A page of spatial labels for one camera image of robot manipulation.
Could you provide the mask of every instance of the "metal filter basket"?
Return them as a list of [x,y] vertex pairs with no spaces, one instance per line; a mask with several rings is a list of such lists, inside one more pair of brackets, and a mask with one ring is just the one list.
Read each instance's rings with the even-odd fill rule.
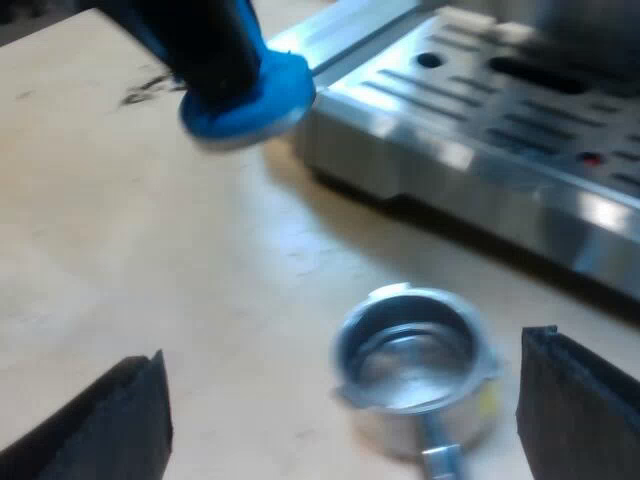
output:
[[349,314],[336,343],[356,427],[385,453],[462,477],[460,446],[497,413],[500,367],[473,307],[408,284],[383,287]]

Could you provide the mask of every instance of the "portafilter handle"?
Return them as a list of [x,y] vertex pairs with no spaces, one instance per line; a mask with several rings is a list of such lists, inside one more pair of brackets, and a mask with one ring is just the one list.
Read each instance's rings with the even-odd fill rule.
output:
[[423,415],[420,425],[425,479],[463,480],[460,445],[451,443],[438,414]]

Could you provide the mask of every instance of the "metal panel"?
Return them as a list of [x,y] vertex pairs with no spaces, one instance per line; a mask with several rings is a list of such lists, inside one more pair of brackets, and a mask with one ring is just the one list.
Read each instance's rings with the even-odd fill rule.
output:
[[638,87],[577,59],[444,9],[322,89],[299,151],[640,298]]

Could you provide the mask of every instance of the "wooden countertop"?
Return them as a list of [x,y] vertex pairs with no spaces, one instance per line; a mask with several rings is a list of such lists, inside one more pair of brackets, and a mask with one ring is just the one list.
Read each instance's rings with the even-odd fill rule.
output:
[[[257,7],[271,35],[325,3]],[[558,324],[640,376],[635,326],[327,188],[284,141],[205,154],[179,92],[120,106],[162,69],[98,13],[0,48],[0,69],[0,447],[122,357],[163,348],[165,478],[420,478],[364,445],[331,397],[345,312],[405,280],[474,303],[505,358],[471,478],[530,478],[514,419],[523,326]]]

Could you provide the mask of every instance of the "stainless steel espresso machine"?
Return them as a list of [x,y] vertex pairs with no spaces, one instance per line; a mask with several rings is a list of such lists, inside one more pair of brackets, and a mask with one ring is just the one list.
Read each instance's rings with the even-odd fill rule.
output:
[[272,40],[311,168],[640,299],[640,1],[340,0]]

